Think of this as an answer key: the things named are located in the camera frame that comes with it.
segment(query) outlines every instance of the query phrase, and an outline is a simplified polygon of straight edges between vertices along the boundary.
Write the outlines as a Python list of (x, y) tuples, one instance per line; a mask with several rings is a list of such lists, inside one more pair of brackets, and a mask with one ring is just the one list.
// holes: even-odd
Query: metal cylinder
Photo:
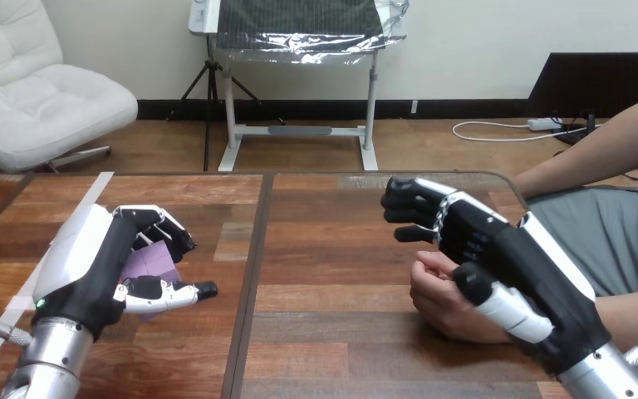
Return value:
[(66, 318), (43, 318), (33, 328), (33, 340), (17, 365), (49, 363), (79, 378), (93, 342), (91, 333), (77, 322)]
[(226, 83), (226, 126), (228, 128), (228, 147), (236, 148), (236, 116), (233, 109), (233, 81), (231, 80), (231, 66), (223, 70), (223, 80)]
[(636, 399), (638, 377), (611, 343), (557, 376), (573, 398)]
[(375, 83), (378, 82), (378, 52), (373, 53), (373, 63), (371, 65), (368, 82), (368, 113), (366, 115), (366, 139), (363, 142), (364, 150), (373, 149), (373, 120), (375, 119)]
[(79, 390), (79, 376), (94, 338), (81, 324), (66, 318), (43, 318), (18, 359), (2, 397), (69, 399)]

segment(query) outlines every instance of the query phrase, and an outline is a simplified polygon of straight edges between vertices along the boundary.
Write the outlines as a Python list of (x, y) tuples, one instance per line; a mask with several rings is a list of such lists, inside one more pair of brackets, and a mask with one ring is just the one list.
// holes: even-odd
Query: human hand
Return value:
[(417, 253), (410, 296), (427, 322), (453, 339), (481, 343), (509, 342), (505, 331), (479, 313), (451, 281), (458, 267), (441, 252)]

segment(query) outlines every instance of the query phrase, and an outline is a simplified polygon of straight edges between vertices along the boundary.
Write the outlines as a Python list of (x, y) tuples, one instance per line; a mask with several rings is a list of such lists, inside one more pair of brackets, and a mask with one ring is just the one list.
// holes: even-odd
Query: black baseboard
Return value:
[[(212, 120), (225, 121), (223, 101), (213, 106)], [(204, 121), (206, 100), (187, 100), (184, 106), (178, 100), (138, 100), (138, 119), (165, 120), (175, 110), (178, 121)], [(419, 100), (417, 112), (411, 113), (411, 100), (378, 100), (376, 119), (486, 119), (524, 116), (527, 100)], [(237, 121), (273, 121), (279, 116), (296, 121), (355, 121), (366, 118), (366, 101), (263, 101), (257, 106), (251, 100), (236, 100)]]

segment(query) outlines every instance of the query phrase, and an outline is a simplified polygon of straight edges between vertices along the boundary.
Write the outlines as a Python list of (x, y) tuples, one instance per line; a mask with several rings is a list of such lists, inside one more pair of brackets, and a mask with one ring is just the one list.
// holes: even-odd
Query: robotic hand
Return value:
[(164, 241), (175, 263), (196, 248), (164, 209), (99, 205), (77, 210), (42, 260), (33, 290), (32, 336), (0, 323), (0, 337), (24, 347), (2, 399), (71, 399), (93, 342), (122, 313), (156, 313), (217, 295), (214, 282), (165, 282), (158, 276), (119, 283), (131, 251)]
[(531, 212), (518, 226), (471, 195), (429, 180), (390, 179), (385, 220), (412, 223), (400, 242), (437, 244), (463, 295), (575, 397), (638, 398), (638, 347), (611, 343), (592, 286)]

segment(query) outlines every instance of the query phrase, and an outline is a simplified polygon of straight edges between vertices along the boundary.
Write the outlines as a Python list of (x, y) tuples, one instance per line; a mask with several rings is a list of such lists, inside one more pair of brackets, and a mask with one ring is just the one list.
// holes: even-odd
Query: white metal frame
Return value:
[(347, 137), (358, 137), (361, 143), (361, 158), (363, 159), (363, 170), (378, 170), (378, 161), (375, 157), (375, 147), (373, 146), (373, 120), (375, 117), (375, 85), (378, 82), (377, 60), (378, 51), (372, 54), (372, 65), (370, 71), (370, 83), (368, 85), (368, 112), (366, 115), (366, 125), (352, 128), (336, 128), (321, 126), (243, 126), (236, 125), (236, 116), (233, 108), (233, 83), (231, 81), (231, 66), (228, 65), (223, 70), (223, 80), (226, 83), (226, 123), (228, 125), (228, 143), (226, 151), (223, 153), (221, 164), (218, 166), (219, 172), (230, 172), (236, 163), (238, 149), (245, 135), (291, 135), (291, 132), (279, 133), (278, 131), (291, 131), (295, 129), (310, 129), (309, 132), (301, 135), (340, 135)]

